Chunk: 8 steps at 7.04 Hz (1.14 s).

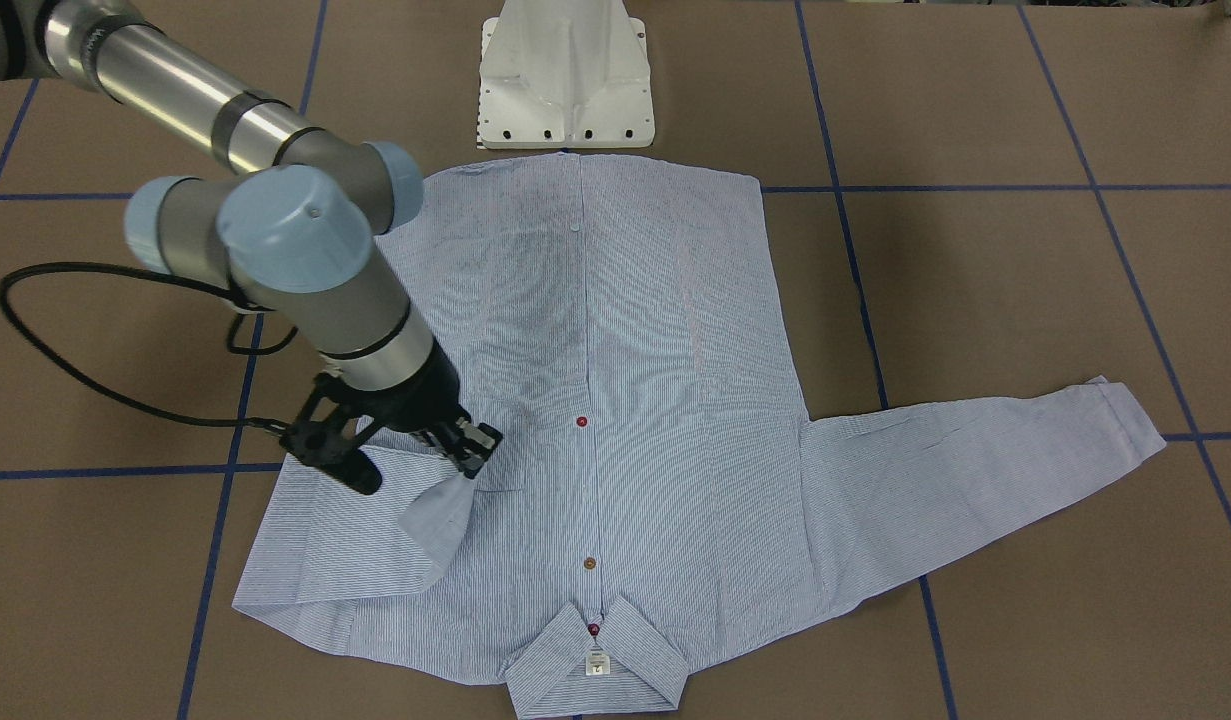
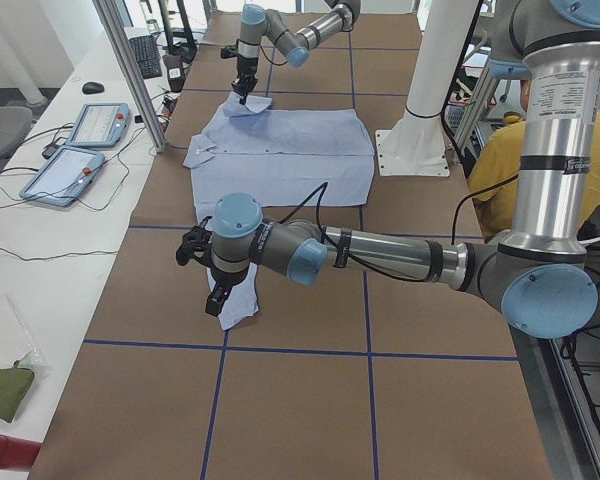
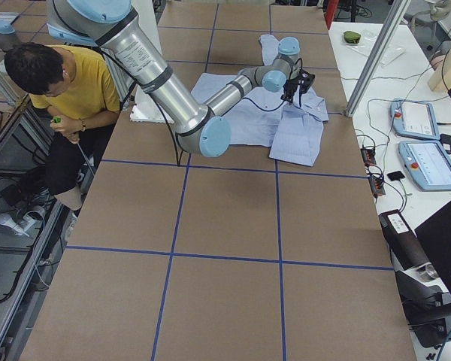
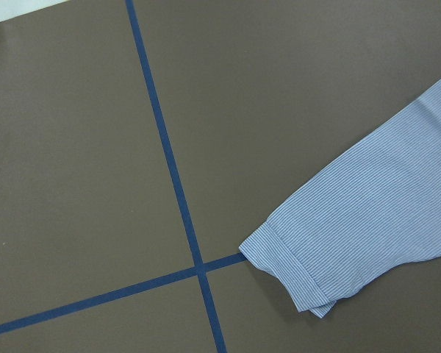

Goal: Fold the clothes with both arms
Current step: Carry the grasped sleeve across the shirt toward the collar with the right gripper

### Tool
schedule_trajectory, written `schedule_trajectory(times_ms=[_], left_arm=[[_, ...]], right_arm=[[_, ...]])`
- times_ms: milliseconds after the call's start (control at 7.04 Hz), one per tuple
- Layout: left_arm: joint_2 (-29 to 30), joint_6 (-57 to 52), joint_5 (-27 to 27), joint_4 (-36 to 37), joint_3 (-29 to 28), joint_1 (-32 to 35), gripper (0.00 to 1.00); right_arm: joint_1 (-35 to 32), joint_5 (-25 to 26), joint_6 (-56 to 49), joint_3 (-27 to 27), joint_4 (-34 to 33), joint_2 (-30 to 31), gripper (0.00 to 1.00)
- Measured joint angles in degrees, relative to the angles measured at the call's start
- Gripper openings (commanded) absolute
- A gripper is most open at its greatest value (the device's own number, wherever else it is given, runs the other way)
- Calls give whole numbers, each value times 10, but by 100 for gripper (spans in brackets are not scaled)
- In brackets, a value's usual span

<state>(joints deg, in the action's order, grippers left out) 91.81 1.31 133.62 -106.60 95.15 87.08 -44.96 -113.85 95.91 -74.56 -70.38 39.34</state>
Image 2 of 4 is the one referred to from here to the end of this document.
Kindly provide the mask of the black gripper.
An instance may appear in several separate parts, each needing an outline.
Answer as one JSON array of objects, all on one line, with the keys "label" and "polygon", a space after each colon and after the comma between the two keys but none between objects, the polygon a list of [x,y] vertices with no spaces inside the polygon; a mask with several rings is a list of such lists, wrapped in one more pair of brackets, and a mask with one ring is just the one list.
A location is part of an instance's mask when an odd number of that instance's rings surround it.
[{"label": "black gripper", "polygon": [[246,279],[248,269],[245,268],[237,272],[225,272],[217,267],[211,267],[210,271],[215,285],[207,296],[205,312],[211,316],[219,316],[222,313],[224,304],[230,297],[233,287]]},{"label": "black gripper", "polygon": [[237,78],[231,83],[234,93],[239,97],[239,103],[245,104],[258,83],[256,77],[259,57],[237,57]]}]

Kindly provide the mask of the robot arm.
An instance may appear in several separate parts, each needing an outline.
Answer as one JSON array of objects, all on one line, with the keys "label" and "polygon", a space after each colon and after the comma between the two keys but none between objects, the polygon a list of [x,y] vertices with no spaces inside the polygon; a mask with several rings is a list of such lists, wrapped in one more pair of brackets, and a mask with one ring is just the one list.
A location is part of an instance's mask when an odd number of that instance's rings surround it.
[{"label": "robot arm", "polygon": [[445,283],[537,338],[583,327],[598,302],[576,233],[600,91],[600,1],[500,1],[487,36],[492,76],[531,88],[510,227],[484,245],[443,246],[276,221],[251,196],[232,193],[203,223],[201,261],[214,280],[206,312],[219,315],[253,265],[309,285],[332,261],[400,281]]},{"label": "robot arm", "polygon": [[326,4],[331,8],[329,13],[297,32],[288,28],[277,10],[255,4],[243,7],[239,36],[220,53],[222,59],[236,58],[237,78],[231,85],[242,105],[258,82],[256,74],[263,37],[290,65],[300,67],[308,59],[310,50],[335,34],[353,29],[360,15],[360,1],[326,1]]}]

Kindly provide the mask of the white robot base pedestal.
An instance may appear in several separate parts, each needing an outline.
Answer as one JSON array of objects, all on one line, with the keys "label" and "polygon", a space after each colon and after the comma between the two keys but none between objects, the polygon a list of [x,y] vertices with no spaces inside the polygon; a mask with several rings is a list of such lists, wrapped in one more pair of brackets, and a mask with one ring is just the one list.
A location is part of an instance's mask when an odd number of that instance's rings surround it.
[{"label": "white robot base pedestal", "polygon": [[382,176],[450,174],[442,127],[445,102],[480,9],[477,0],[431,3],[404,115],[392,129],[376,132]]}]

